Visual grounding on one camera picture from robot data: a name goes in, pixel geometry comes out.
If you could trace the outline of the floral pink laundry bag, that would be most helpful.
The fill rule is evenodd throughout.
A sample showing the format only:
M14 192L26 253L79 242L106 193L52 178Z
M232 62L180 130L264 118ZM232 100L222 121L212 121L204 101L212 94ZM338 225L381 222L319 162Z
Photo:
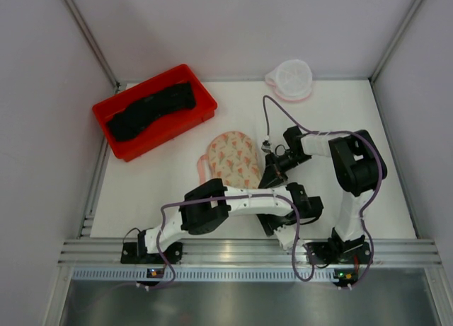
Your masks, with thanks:
M230 187L257 189L262 175L252 139L239 131L216 136L197 162L200 184L219 178Z

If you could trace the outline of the white mesh laundry bag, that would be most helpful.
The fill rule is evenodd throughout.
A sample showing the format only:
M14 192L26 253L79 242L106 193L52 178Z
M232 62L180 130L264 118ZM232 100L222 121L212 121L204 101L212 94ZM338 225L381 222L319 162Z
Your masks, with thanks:
M265 75L265 83L281 99L297 102L308 98L312 92L313 74L309 65L300 59L279 64Z

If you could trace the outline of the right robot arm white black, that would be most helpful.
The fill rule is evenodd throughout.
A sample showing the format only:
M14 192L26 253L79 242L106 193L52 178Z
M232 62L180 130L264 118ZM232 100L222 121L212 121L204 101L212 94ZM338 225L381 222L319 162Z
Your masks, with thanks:
M366 130L339 134L304 134L290 127L283 137L287 149L281 155L266 151L265 169L259 188L272 188L287 182L287 172L312 156L324 156L333 162L336 180L343 190L340 213L331 236L325 242L308 244L321 264L370 259L371 247L365 241L365 209L375 198L379 184L387 176L387 167Z

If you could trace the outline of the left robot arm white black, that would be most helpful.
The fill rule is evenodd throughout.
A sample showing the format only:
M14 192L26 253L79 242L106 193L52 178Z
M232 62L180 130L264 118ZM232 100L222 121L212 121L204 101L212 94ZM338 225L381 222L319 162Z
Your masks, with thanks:
M236 216L274 216L270 231L280 247L288 250L296 243L297 228L317 221L323 212L319 196L309 197L303 185L291 182L267 189L241 189L212 179L187 193L182 202L161 207L161 224L139 232L137 254L154 255L188 235L215 231Z

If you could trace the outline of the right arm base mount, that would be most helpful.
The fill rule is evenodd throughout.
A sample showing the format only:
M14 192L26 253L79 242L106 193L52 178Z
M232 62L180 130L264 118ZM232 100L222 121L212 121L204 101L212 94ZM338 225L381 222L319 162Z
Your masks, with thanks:
M371 257L369 243L319 241L308 243L316 264L366 264Z

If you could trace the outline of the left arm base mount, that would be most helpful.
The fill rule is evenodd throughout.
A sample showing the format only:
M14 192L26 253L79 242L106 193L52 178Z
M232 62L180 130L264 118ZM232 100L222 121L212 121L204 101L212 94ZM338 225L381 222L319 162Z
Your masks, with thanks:
M176 242L170 245L164 255L171 264L179 262L183 255L183 244ZM121 264L164 264L163 257L158 253L148 253L142 242L128 242L122 245Z

